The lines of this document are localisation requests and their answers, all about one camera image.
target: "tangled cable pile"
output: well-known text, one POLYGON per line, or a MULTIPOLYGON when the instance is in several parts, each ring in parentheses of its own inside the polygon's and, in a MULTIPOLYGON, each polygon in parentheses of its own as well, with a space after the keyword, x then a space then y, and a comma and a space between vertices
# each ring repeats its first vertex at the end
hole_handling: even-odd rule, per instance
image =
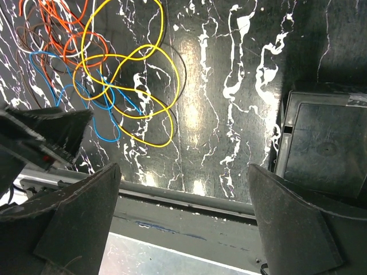
MULTIPOLYGON (((133 50, 129 55, 117 54, 117 53, 110 53, 109 48, 107 46, 107 41, 101 35, 95 32, 94 30, 94 21, 95 17, 98 13, 111 1, 105 0, 99 7, 96 7, 96 0, 93 0, 93 11, 90 15, 88 22, 84 25, 81 20, 85 17, 87 6, 89 0, 85 0, 83 11, 79 17, 77 17, 73 12, 70 11, 68 5, 64 0, 33 0, 36 4, 32 9, 27 13, 27 5, 29 0, 20 0, 19 1, 19 16, 24 16, 25 18, 25 25, 16 28, 16 32, 18 34, 18 40, 13 36, 15 42, 19 41, 18 50, 27 53, 29 55, 30 63, 33 65, 34 69, 43 77, 45 80, 48 88, 50 89, 51 95, 54 99, 55 106, 58 106, 63 97, 66 97, 65 90, 70 87, 74 87, 77 94, 82 99, 82 102, 86 108, 88 108, 88 102, 91 101, 94 105, 98 108, 106 110, 110 116, 110 119, 118 130, 118 136, 113 139, 105 139, 100 136, 96 129, 96 121, 93 118, 93 126, 95 128, 95 132, 97 136, 107 142, 116 142, 121 137, 121 131, 128 135, 129 137, 144 143, 149 146, 153 147, 164 147, 167 146, 173 137, 174 126, 173 126, 173 119, 169 112, 169 109, 175 104, 178 99, 179 89, 180 89, 180 82, 179 82, 179 74, 178 70, 173 63, 173 60, 168 56, 168 54, 162 50, 158 45, 162 40, 163 31, 164 31, 164 13, 163 7, 159 0, 153 0, 160 9, 161 15, 161 28, 159 31, 159 36, 156 43, 153 44, 145 44, 141 45, 135 50, 133 50), (34 12, 38 10, 41 14, 42 23, 36 24, 31 26, 29 21, 34 14, 34 12), (64 13, 66 16, 66 20, 62 18, 60 15, 64 13), (46 35, 41 34, 40 28, 44 28, 42 30, 46 35), (93 56, 88 56, 87 49, 91 45, 96 45, 100 50, 100 54, 96 54, 93 56), (172 68, 175 72, 177 78, 177 87, 175 91, 175 96, 173 101, 166 105, 165 103, 161 102, 159 99, 154 97, 153 95, 149 94, 146 91, 138 90, 135 88, 129 87, 122 87, 120 85, 115 85, 115 79, 119 74, 122 66, 127 61, 143 61, 149 58, 154 52, 160 52, 164 55, 164 57, 171 63, 172 68), (119 65, 113 74, 112 79, 107 81, 107 78, 103 76, 103 65, 108 58, 117 58, 119 60, 119 65), (55 68, 52 64, 54 59, 62 61, 65 66, 65 70, 61 71, 55 68), (36 60, 39 60, 39 67, 36 65, 36 60), (93 77, 91 70, 96 70, 98 72, 99 77, 93 77), (65 85, 59 93, 56 92, 55 82, 52 81, 52 76, 50 75, 52 72, 57 72, 61 74, 68 74, 72 79, 72 84, 65 85), (76 80, 77 72, 84 72, 91 80, 95 83, 98 83, 103 86, 102 93, 91 96, 88 89, 82 85, 80 82, 76 80), (139 113, 138 116, 130 115, 121 109, 119 109, 115 105, 115 92, 118 92, 122 95, 127 102, 129 102, 134 109, 139 113), (161 109, 155 111, 152 114, 147 114, 145 111, 141 111, 124 92, 136 92, 141 93, 147 96, 149 99, 155 101, 161 106, 161 109), (100 105, 96 99, 103 97, 106 102, 106 107, 100 105), (130 133, 126 130, 121 124, 119 124, 112 111, 118 112, 123 117, 127 117, 130 119, 148 119, 153 116, 156 116, 160 113, 165 112, 170 121, 170 135, 167 142, 164 144, 153 144, 147 142, 143 139, 138 138, 137 136, 130 133)), ((3 11, 0 9, 1 15, 5 19, 8 27, 10 27, 10 23, 6 20, 6 17, 3 11)), ((33 93, 32 89, 29 88, 27 85, 26 87, 29 89, 32 97, 41 108, 40 104, 38 103, 35 94, 33 93)))

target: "yellow cable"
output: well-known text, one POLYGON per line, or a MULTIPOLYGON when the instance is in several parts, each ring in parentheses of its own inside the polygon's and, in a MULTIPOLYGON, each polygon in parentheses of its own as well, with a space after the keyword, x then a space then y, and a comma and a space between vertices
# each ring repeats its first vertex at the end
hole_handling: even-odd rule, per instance
MULTIPOLYGON (((108 3, 110 2, 111 0, 105 0, 97 9, 96 11, 91 15, 91 17, 89 18, 87 24, 85 25, 85 29, 84 29, 84 33, 83 33, 83 37, 82 37, 82 40, 81 40, 81 50, 83 51, 84 50, 84 43, 85 43, 85 36, 87 34, 87 30, 88 30, 88 27, 91 23, 91 21, 93 20, 93 18, 99 13, 99 11, 108 3)), ((153 144, 153 143, 150 143, 150 142, 146 142, 145 140, 142 140, 134 135, 132 135, 131 133, 129 133, 128 131, 126 131, 121 125, 119 125, 119 128, 126 134, 128 135, 129 137, 139 141, 139 142, 142 142, 144 144, 147 144, 149 146, 153 146, 153 147, 158 147, 158 148, 162 148, 164 146, 167 146, 171 141, 172 141, 172 137, 173 137, 173 120, 172 120, 172 116, 171 114, 169 113, 169 109, 175 104, 175 102, 177 101, 178 99, 178 95, 179 95, 179 87, 180 87, 180 83, 179 83, 179 74, 178 74, 178 70, 177 70, 177 67, 175 66, 173 60, 168 56, 168 54, 162 50, 161 48, 158 47, 158 44, 159 42, 161 41, 162 39, 162 35, 163 35, 163 30, 164 30, 164 17, 163 17, 163 7, 161 5, 161 3, 158 1, 158 0, 154 0, 154 2, 158 5, 160 11, 161 11, 161 30, 159 32, 159 37, 157 39, 157 42, 155 45, 152 45, 152 44, 145 44, 145 45, 142 45, 140 47, 138 47, 137 49, 135 49, 132 53, 130 53, 128 56, 125 56, 125 55, 122 55, 122 54, 98 54, 98 55, 94 55, 94 56, 90 56, 90 57, 87 57, 85 58, 84 55, 81 55, 81 59, 82 61, 77 65, 75 71, 74 71, 74 74, 73 74, 73 84, 74 84, 74 87, 75 87, 75 90, 76 92, 78 93, 78 95, 84 99, 84 100, 94 100, 94 99, 97 99, 99 97, 101 97, 102 95, 106 95, 108 101, 113 104, 112 100, 110 99, 110 97, 108 96, 108 93, 107 93, 107 90, 111 87, 111 88, 118 88, 118 89, 123 89, 125 91, 134 91, 134 92, 141 92, 142 94, 148 96, 149 98, 151 98, 152 100, 156 101, 161 107, 162 109, 159 110, 159 111, 156 111, 154 112, 153 114, 150 114, 150 115, 146 115, 146 116, 131 116, 127 113, 124 113, 123 111, 121 111, 118 107, 114 106, 115 110, 117 110, 119 113, 121 113, 123 116, 125 117, 129 117, 131 119, 146 119, 146 118, 151 118, 153 116, 156 116, 157 114, 159 113, 162 113, 162 112, 166 112, 167 115, 168 115, 168 118, 170 120, 170 126, 171 126, 171 133, 170 133, 170 137, 169 137, 169 140, 165 143, 165 144, 153 144), (135 53, 137 53, 138 51, 144 49, 144 48, 152 48, 152 50, 150 51, 149 54, 147 54, 146 56, 143 56, 143 57, 139 57, 139 58, 134 58, 133 55, 135 53), (91 60, 91 59, 95 59, 95 58, 100 58, 100 57, 119 57, 119 58, 123 58, 123 60, 120 62, 119 66, 117 67, 116 71, 115 71, 115 74, 114 76, 112 77, 111 79, 111 83, 115 80, 116 76, 118 75, 118 72, 120 70, 120 68, 122 67, 122 65, 127 61, 127 60, 132 60, 132 61, 142 61, 142 60, 145 60, 147 58, 149 58, 156 50, 158 50, 159 52, 161 52, 167 59, 168 61, 172 64, 172 67, 175 71, 175 74, 176 74, 176 77, 177 77, 177 90, 176 90, 176 93, 175 93, 175 97, 174 97, 174 100, 172 101, 172 103, 166 107, 164 105, 164 103, 162 103, 160 100, 158 100, 156 97, 148 94, 147 92, 145 91, 142 91, 142 90, 138 90, 138 89, 133 89, 133 88, 127 88, 127 87, 121 87, 121 86, 117 86, 117 85, 110 85, 110 84, 106 84, 103 80, 102 81, 99 81, 97 80, 96 78, 94 78, 88 68, 87 68, 87 65, 86 65, 86 61, 88 60, 91 60), (79 67, 83 66, 84 68, 84 71, 86 72, 86 74, 91 78, 93 79, 93 81, 103 85, 104 87, 104 91, 102 91, 102 93, 100 93, 99 95, 97 96, 94 96, 94 97, 84 97, 79 89, 77 88, 76 86, 76 82, 75 82, 75 77, 76 77, 76 72, 78 70, 79 67)))

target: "marble table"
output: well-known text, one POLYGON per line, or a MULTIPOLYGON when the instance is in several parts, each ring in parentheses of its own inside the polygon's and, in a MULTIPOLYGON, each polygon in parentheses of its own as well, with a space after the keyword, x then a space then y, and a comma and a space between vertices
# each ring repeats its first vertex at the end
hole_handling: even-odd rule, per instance
MULTIPOLYGON (((67 1, 78 13, 84 1, 67 1)), ((92 1, 87 14, 91 13, 92 1)), ((283 96, 295 81, 366 84, 367 1, 343 0, 177 0, 162 2, 166 30, 161 48, 178 66, 184 83, 175 116, 173 142, 152 148, 122 135, 118 142, 100 140, 88 127, 74 170, 93 173, 117 162, 122 180, 147 186, 250 203, 246 173, 249 163, 269 167, 279 146, 277 116, 283 96)), ((18 1, 1 7, 12 29, 0 17, 0 99, 19 109, 37 108, 21 75, 44 107, 54 106, 42 77, 20 54, 10 32, 24 24, 18 1)), ((113 0, 96 17, 96 31, 111 51, 129 53, 155 42, 159 10, 152 0, 113 0)), ((118 61, 110 58, 114 70, 118 61)), ((67 75, 54 74, 67 85, 67 75)), ((90 90, 100 92, 85 76, 90 90)), ((140 87, 170 102, 176 80, 170 64, 159 53, 145 62, 128 62, 118 82, 140 87)), ((83 109, 78 95, 67 91, 60 107, 83 109)), ((152 101, 131 94, 149 108, 152 101)), ((123 98, 117 104, 128 108, 123 98)), ((109 115, 90 105, 101 135, 114 138, 109 115)), ((168 138, 166 116, 148 120, 124 119, 123 125, 151 142, 168 138)))

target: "white cable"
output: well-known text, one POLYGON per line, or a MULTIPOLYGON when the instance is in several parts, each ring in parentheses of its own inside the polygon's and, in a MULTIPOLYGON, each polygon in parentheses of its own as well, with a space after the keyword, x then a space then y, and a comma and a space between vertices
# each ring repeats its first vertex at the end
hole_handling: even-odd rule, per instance
MULTIPOLYGON (((25 16, 25 18, 26 18, 25 6, 26 6, 26 4, 28 3, 28 1, 29 1, 29 0, 26 0, 26 1, 25 1, 25 3, 24 3, 24 6, 23 6, 23 11, 24 11, 24 16, 25 16)), ((96 9, 96 0, 93 0, 93 10, 92 10, 92 14, 94 14, 95 9, 96 9)), ((10 24, 9 24, 9 22, 8 22, 8 20, 7 20, 7 18, 6 18, 6 16, 4 15, 4 12, 3 12, 3 9, 1 8, 1 6, 0 6, 0 14, 1 14, 1 16, 3 17, 3 19, 4 19, 5 23, 7 24, 7 27, 9 28, 9 32, 10 32, 10 34, 11 34, 11 37, 13 38, 13 40, 14 40, 14 42, 15 42, 16 46, 18 47, 18 49, 19 49, 19 50, 21 50, 21 51, 22 51, 22 52, 24 52, 24 53, 28 53, 28 54, 33 53, 34 51, 26 50, 26 49, 22 48, 22 47, 19 45, 19 43, 18 43, 18 39, 16 39, 16 37, 14 36, 14 34, 13 34, 13 32, 12 32, 12 30, 13 30, 14 28, 10 26, 10 24)), ((85 48, 83 49, 83 52, 85 52, 85 51, 87 50, 87 48, 90 46, 90 44, 92 43, 93 33, 94 33, 94 18, 92 19, 92 23, 91 23, 91 25, 92 25, 92 34, 91 34, 91 38, 90 38, 90 41, 86 44, 85 48)), ((35 45, 38 47, 38 50, 42 50, 42 48, 41 48, 41 47, 40 47, 40 46, 35 42, 34 37, 33 37, 32 35, 31 35, 31 38, 32 38, 32 41, 35 43, 35 45)), ((67 55, 66 57, 67 57, 67 58, 72 58, 72 57, 77 57, 77 56, 79 56, 79 55, 81 55, 81 54, 82 54, 82 51, 78 50, 78 48, 77 48, 77 47, 76 47, 76 50, 77 50, 77 52, 76 52, 75 54, 67 55)))

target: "blue paint mark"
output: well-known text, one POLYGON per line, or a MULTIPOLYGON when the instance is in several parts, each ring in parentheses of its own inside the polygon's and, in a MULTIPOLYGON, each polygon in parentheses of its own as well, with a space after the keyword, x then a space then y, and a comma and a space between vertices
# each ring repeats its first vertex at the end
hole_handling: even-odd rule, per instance
POLYGON ((135 223, 137 223, 140 226, 152 227, 152 228, 158 229, 158 230, 163 231, 163 232, 168 232, 168 233, 172 233, 172 234, 180 234, 180 235, 184 235, 184 236, 188 236, 188 237, 192 237, 192 238, 196 238, 196 239, 203 239, 204 241, 206 241, 206 239, 203 238, 203 237, 200 237, 200 236, 197 236, 197 235, 194 235, 194 234, 180 233, 180 232, 174 231, 172 229, 165 228, 165 227, 160 226, 160 225, 155 225, 153 223, 139 222, 139 221, 136 221, 135 223))

